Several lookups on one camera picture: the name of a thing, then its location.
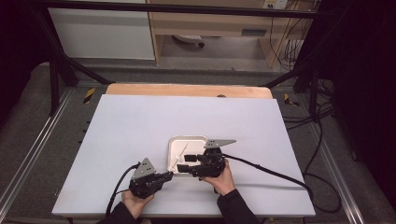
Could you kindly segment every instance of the white tray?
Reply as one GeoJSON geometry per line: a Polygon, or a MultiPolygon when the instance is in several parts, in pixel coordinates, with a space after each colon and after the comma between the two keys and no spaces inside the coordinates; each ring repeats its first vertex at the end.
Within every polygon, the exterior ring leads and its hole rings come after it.
{"type": "Polygon", "coordinates": [[[169,140],[169,151],[168,151],[168,171],[174,172],[174,174],[184,175],[178,172],[178,164],[198,165],[197,162],[184,162],[184,155],[187,154],[204,154],[204,145],[207,142],[205,136],[199,135],[184,135],[174,136],[169,140]]]}

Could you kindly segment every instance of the black sleeve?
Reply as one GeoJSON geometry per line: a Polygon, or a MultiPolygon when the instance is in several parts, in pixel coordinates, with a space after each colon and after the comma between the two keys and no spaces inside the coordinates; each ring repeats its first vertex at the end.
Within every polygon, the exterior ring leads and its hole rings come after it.
{"type": "Polygon", "coordinates": [[[219,196],[218,206],[226,224],[259,224],[237,189],[219,196]]]}
{"type": "Polygon", "coordinates": [[[97,224],[138,224],[124,203],[119,203],[109,217],[99,221],[97,224]]]}

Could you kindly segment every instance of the human hand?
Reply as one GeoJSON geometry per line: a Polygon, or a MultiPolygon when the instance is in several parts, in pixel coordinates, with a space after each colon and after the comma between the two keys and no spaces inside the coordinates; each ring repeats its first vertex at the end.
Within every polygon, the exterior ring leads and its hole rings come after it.
{"type": "Polygon", "coordinates": [[[143,212],[146,204],[154,198],[154,194],[151,194],[146,199],[141,199],[134,196],[130,190],[126,190],[122,193],[121,198],[134,219],[137,219],[143,212]]]}
{"type": "Polygon", "coordinates": [[[201,177],[201,179],[213,185],[215,190],[222,196],[235,189],[235,184],[233,183],[233,174],[231,173],[230,164],[227,160],[225,160],[223,172],[218,177],[205,176],[201,177]]]}

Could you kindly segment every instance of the white table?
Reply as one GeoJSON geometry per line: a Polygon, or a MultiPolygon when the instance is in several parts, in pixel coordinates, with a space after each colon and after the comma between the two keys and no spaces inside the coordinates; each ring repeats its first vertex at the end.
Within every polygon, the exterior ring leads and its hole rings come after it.
{"type": "MultiPolygon", "coordinates": [[[[52,213],[102,217],[123,172],[149,158],[166,172],[175,135],[236,139],[224,153],[303,181],[276,100],[103,95],[52,213]]],[[[315,215],[302,187],[230,160],[236,187],[259,217],[315,215]]],[[[120,185],[127,189],[131,171],[120,185]]],[[[142,217],[219,217],[218,195],[194,177],[174,176],[142,217]]],[[[120,201],[120,195],[114,205],[120,201]]]]}

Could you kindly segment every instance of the wall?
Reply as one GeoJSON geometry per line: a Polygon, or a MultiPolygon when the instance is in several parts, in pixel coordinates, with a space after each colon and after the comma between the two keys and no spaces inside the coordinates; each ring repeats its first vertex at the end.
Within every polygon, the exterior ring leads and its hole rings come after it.
{"type": "MultiPolygon", "coordinates": [[[[96,2],[145,3],[144,0],[96,2]]],[[[49,13],[70,57],[154,60],[146,12],[50,8],[49,13]]]]}

